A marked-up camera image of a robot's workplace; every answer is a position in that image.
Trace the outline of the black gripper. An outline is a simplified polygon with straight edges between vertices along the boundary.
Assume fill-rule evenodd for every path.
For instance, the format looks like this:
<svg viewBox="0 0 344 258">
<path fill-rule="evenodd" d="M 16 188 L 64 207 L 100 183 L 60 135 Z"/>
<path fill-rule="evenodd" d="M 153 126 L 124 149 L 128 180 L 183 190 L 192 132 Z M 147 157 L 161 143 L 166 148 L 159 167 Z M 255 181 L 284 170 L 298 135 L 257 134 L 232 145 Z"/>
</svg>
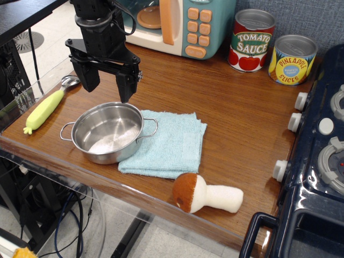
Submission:
<svg viewBox="0 0 344 258">
<path fill-rule="evenodd" d="M 143 75 L 139 70 L 140 58 L 126 47 L 127 33 L 122 13 L 107 12 L 91 18 L 79 13 L 75 15 L 75 22 L 82 39 L 68 39 L 66 46 L 84 89 L 92 92 L 99 85 L 98 68 L 116 74 L 120 101 L 127 103 L 136 93 Z"/>
</svg>

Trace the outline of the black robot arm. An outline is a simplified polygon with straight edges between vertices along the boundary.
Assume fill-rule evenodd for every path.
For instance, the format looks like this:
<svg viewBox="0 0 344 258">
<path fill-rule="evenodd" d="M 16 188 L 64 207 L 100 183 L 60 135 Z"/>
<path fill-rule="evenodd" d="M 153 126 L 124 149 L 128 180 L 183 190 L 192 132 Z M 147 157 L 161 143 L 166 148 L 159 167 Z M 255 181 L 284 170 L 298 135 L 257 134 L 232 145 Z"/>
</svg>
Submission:
<svg viewBox="0 0 344 258">
<path fill-rule="evenodd" d="M 117 1 L 71 1 L 82 39 L 68 39 L 70 60 L 84 89 L 92 92 L 99 84 L 99 72 L 116 77 L 121 102 L 127 103 L 142 78 L 140 58 L 126 47 L 123 14 L 130 11 Z"/>
</svg>

